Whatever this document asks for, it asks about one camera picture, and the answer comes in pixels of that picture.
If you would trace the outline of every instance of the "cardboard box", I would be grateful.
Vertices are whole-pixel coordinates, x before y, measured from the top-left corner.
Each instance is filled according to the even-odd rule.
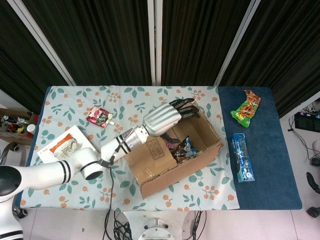
[[[196,102],[191,105],[199,108]],[[195,156],[176,163],[161,137],[148,137],[145,144],[125,156],[143,199],[203,169],[216,158],[222,141],[201,110],[199,115],[182,120],[166,132],[180,141],[189,136],[198,150]]]
[[[15,120],[17,120],[18,117],[29,120],[30,124],[37,125],[35,121],[35,114],[31,112],[25,112],[25,111],[16,111],[11,110],[7,108],[0,108],[0,119],[4,115],[7,115]],[[27,137],[27,134],[21,134],[21,133],[14,133],[14,132],[6,132],[6,131],[0,131],[0,139],[5,140],[9,143],[15,142],[17,144],[21,145],[30,145],[32,144],[32,137]]]

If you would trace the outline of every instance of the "robotic hand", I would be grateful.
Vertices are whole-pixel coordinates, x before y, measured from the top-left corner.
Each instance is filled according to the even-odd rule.
[[[200,117],[194,106],[183,106],[193,98],[177,99],[155,108],[143,118],[141,126],[134,127],[117,136],[101,147],[98,160],[91,148],[82,148],[67,160],[29,167],[0,166],[0,240],[21,240],[21,225],[12,214],[14,196],[24,189],[41,190],[68,183],[76,172],[86,180],[97,178],[105,168],[111,168],[114,161],[144,144],[148,136],[162,136],[167,130],[186,117]]]

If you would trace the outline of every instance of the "chip bag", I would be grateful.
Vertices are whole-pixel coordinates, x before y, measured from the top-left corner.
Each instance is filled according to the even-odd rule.
[[[255,115],[261,98],[255,95],[251,90],[244,90],[244,92],[246,94],[246,101],[242,103],[237,110],[231,111],[230,114],[242,126],[248,128],[250,125],[250,119]]]

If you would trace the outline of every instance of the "blue mat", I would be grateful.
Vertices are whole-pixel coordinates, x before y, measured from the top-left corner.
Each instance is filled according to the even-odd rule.
[[[249,128],[244,128],[230,114],[246,100],[244,90],[251,90],[261,98]],[[255,177],[254,182],[238,183],[236,160],[230,154],[240,209],[301,209],[302,203],[270,88],[221,86],[218,92],[229,152],[233,152],[233,134],[244,133]]]

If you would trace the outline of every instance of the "leaf pattern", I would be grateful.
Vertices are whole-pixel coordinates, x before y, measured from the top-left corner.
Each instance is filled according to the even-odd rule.
[[[46,189],[45,194],[44,190],[26,189],[21,204],[24,208],[105,210],[114,198],[112,209],[118,212],[239,208],[218,88],[214,86],[53,86],[45,99],[35,142],[37,148],[34,148],[30,165],[43,164],[37,150],[73,125],[100,150],[117,135],[141,125],[144,116],[159,105],[185,98],[195,98],[223,139],[224,146],[218,156],[203,169],[143,200],[135,177],[126,161],[121,159],[115,162],[111,171],[114,179],[112,196],[110,174],[104,171],[89,181],[76,174],[68,183]],[[115,125],[102,128],[89,123],[86,116],[93,105],[110,112]]]

